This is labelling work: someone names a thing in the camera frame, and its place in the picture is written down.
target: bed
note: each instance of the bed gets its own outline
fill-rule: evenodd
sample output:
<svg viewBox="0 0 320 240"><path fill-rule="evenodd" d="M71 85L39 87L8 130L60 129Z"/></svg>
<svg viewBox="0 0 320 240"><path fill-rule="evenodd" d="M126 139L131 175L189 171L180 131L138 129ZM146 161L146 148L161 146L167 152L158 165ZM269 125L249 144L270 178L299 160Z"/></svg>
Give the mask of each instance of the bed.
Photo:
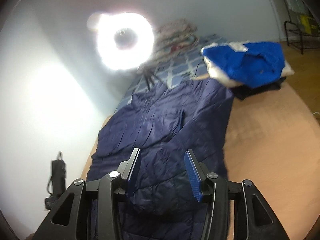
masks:
<svg viewBox="0 0 320 240"><path fill-rule="evenodd" d="M214 41L226 42L216 35L208 36L198 47L159 64L156 75L169 88L184 80L207 78L199 48ZM146 89L143 77L139 76L117 111L130 103L132 93ZM84 167L83 179L96 147L97 142ZM304 239L320 214L320 127L295 91L284 82L279 91L258 94L243 102L235 99L224 152L229 179L237 182L251 179L289 238Z"/></svg>

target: wall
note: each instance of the wall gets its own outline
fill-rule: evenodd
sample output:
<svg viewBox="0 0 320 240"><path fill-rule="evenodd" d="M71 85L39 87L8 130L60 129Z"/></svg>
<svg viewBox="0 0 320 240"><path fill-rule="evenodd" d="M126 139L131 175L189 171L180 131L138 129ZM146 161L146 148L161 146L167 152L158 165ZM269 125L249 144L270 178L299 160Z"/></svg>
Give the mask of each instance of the wall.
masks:
<svg viewBox="0 0 320 240"><path fill-rule="evenodd" d="M86 19L100 5L63 1L53 8L54 0L22 0L0 32L0 208L20 239L47 214L50 161L62 151L67 185L80 177L132 80L107 70L95 52Z"/></svg>
<svg viewBox="0 0 320 240"><path fill-rule="evenodd" d="M290 19L285 2L284 0L270 0L270 4L273 8L275 19L278 25L280 40L284 41L286 40L284 22ZM298 38L295 34L292 33L289 33L288 35L291 36L290 39Z"/></svg>
<svg viewBox="0 0 320 240"><path fill-rule="evenodd" d="M0 17L0 208L20 238L46 215L50 160L61 150L67 184L79 177L131 83L133 73L101 64L86 27L96 11L138 12L154 27L185 17L229 40L281 36L270 0L22 0Z"/></svg>
<svg viewBox="0 0 320 240"><path fill-rule="evenodd" d="M185 17L198 25L200 35L216 33L233 41L277 40L283 36L270 0L101 1L108 12L138 12L153 26Z"/></svg>

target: navy blue sleeping bag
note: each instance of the navy blue sleeping bag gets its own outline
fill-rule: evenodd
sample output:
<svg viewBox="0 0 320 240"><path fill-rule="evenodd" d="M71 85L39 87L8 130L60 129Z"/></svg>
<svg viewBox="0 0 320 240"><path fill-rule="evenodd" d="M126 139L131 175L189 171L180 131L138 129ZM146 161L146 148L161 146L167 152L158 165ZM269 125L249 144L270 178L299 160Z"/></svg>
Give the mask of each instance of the navy blue sleeping bag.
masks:
<svg viewBox="0 0 320 240"><path fill-rule="evenodd" d="M159 82L133 94L99 132L87 180L101 179L141 149L135 192L119 204L124 240L199 239L206 204L193 197L184 153L193 149L210 171L227 177L223 145L233 102L231 91L214 79L186 81L171 90ZM96 203L92 208L95 229Z"/></svg>

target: bedspread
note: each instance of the bedspread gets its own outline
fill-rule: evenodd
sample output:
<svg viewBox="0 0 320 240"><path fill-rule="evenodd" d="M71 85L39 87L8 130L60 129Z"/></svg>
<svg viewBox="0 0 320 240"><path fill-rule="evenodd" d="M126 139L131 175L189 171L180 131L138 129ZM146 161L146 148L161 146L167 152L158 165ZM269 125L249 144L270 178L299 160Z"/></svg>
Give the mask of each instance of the bedspread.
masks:
<svg viewBox="0 0 320 240"><path fill-rule="evenodd" d="M124 239L200 238L206 205L192 195L183 156L191 148L210 171L227 176L222 148L232 101L230 90L213 79L171 90L159 82L133 94L102 128L88 181L115 170L134 147L142 154L135 192L119 206ZM95 228L96 204L92 212Z"/></svg>

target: patterned bedsheet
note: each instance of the patterned bedsheet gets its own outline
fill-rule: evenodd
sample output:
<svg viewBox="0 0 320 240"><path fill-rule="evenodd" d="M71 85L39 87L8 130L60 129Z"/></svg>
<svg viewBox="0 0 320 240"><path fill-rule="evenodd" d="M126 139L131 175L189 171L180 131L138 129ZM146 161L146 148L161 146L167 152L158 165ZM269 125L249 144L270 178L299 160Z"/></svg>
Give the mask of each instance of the patterned bedsheet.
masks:
<svg viewBox="0 0 320 240"><path fill-rule="evenodd" d="M188 51L180 53L177 57L174 57L167 62L159 63L159 65L155 68L154 73L164 83L166 83L169 89L178 86L183 81L191 80L198 76L207 74L207 66L203 61L201 49L203 46L209 45L213 42L225 43L227 40L215 34L200 37L197 46ZM147 83L143 75L140 74L132 82L130 88L117 107L116 112L123 106L131 103L133 93L141 93L145 91L147 91Z"/></svg>

